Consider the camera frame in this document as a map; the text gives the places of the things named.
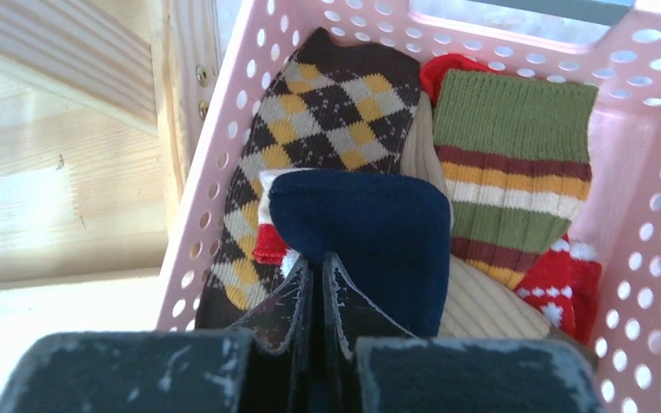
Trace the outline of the navy blue sock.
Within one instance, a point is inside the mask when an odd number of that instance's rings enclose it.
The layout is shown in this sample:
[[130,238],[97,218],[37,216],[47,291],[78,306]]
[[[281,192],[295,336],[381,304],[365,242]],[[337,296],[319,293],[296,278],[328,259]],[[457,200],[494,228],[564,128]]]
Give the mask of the navy blue sock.
[[350,279],[417,336],[435,336],[446,300],[452,213],[434,185],[402,175],[265,170],[253,250],[288,276],[335,253]]

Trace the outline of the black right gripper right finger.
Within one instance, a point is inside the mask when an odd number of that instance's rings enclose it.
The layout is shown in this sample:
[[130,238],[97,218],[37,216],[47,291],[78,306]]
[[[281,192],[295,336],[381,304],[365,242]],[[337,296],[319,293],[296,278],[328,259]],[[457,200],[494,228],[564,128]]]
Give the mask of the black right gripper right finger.
[[418,338],[323,265],[326,412],[601,412],[592,372],[552,340]]

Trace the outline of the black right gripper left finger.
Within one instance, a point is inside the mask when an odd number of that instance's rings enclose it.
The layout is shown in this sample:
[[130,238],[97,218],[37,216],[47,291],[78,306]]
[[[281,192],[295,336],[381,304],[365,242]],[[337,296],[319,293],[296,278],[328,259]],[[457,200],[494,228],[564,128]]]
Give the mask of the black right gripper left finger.
[[222,330],[68,332],[18,361],[0,412],[306,412],[312,274],[297,258]]

